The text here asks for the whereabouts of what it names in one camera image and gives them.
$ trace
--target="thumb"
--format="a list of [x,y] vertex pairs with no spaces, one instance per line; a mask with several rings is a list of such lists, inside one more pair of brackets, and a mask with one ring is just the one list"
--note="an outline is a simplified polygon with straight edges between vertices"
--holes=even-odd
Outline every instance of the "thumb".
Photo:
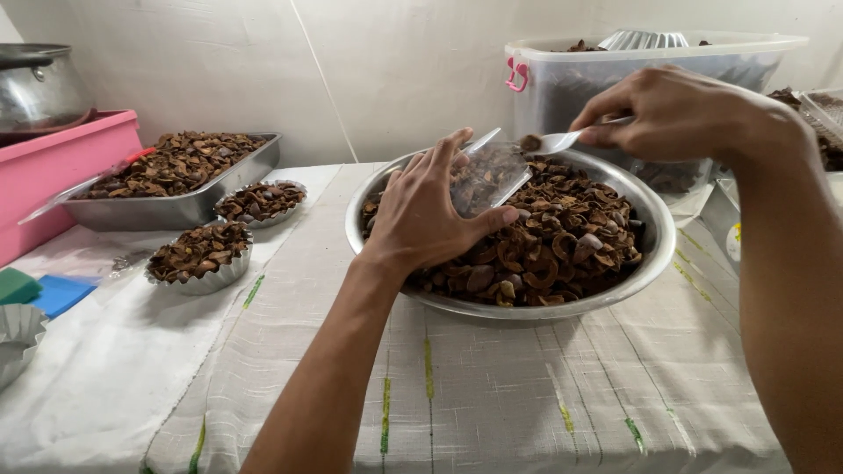
[[512,206],[500,206],[487,209],[476,218],[469,219],[469,226],[472,237],[477,241],[517,220],[518,209]]
[[628,127],[619,123],[592,125],[583,130],[578,141],[596,148],[618,148]]

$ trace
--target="foil cup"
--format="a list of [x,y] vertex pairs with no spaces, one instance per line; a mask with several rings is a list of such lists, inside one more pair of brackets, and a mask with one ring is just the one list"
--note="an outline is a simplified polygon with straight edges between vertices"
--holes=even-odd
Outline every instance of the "foil cup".
[[[292,185],[296,186],[298,189],[302,190],[304,192],[304,197],[302,198],[302,201],[297,202],[295,206],[290,207],[287,211],[285,211],[284,213],[278,214],[274,218],[268,218],[268,219],[264,219],[262,221],[259,221],[257,219],[253,220],[252,222],[246,224],[247,229],[253,229],[253,230],[254,229],[265,229],[267,227],[272,227],[273,225],[280,224],[280,223],[284,222],[285,220],[289,219],[290,216],[292,216],[293,213],[296,211],[296,209],[299,206],[301,206],[302,203],[305,200],[307,200],[307,198],[308,198],[308,188],[305,187],[302,183],[299,183],[298,181],[292,181],[292,180],[261,181],[259,184],[262,184],[262,185],[265,185],[265,186],[277,186],[277,185],[280,185],[281,183],[289,183],[289,184],[292,184]],[[234,192],[226,194],[225,196],[223,196],[222,199],[220,199],[219,201],[217,201],[216,204],[214,204],[214,209],[216,209],[218,205],[222,204],[223,201],[225,201],[229,197],[234,196],[238,192],[241,192],[241,191],[245,190],[249,186],[241,187],[240,189],[235,190]],[[219,220],[221,222],[226,222],[227,219],[225,218],[225,216],[221,216],[218,213],[217,214],[217,220]]]
[[251,258],[252,253],[252,245],[254,245],[254,241],[252,240],[252,233],[248,230],[244,231],[246,233],[246,250],[240,252],[240,256],[231,259],[231,263],[228,265],[221,265],[215,272],[207,272],[202,275],[202,278],[197,278],[196,276],[191,276],[187,283],[182,283],[179,280],[176,280],[173,283],[165,282],[158,280],[150,271],[149,265],[152,263],[150,262],[147,264],[146,271],[143,275],[147,278],[147,281],[153,285],[163,286],[163,287],[172,287],[173,291],[180,294],[186,294],[188,296],[200,296],[203,294],[211,294],[215,293],[231,283],[237,281],[238,278],[242,277],[244,273],[246,273],[246,269],[249,268],[249,259]]
[[32,362],[48,321],[32,304],[0,306],[0,391]]

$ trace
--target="table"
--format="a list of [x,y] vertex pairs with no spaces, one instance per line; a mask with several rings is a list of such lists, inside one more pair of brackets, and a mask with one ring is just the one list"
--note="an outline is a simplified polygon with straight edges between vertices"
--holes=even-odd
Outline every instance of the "table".
[[[353,258],[346,204],[377,166],[342,165],[311,202],[255,276],[262,283],[248,307],[241,294],[219,318],[207,358],[148,450],[121,453],[119,464],[4,453],[0,471],[142,463],[161,474],[191,471],[192,458],[200,472],[236,472],[336,295]],[[737,278],[694,219],[681,224],[674,261],[653,284],[578,318],[465,319],[400,296],[354,471],[789,472],[745,368],[737,302]]]

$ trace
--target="cooking pot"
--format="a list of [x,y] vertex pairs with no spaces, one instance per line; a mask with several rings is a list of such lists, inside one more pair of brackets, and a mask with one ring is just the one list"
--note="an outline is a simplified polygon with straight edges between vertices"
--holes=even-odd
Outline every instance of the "cooking pot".
[[0,146],[75,127],[96,114],[71,49],[0,44]]

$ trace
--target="pink container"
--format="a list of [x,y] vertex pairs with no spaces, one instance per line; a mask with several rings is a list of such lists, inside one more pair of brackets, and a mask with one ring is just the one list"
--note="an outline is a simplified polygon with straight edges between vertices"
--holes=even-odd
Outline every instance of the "pink container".
[[134,110],[101,111],[84,125],[0,148],[0,267],[70,229],[61,207],[26,224],[53,195],[142,150]]

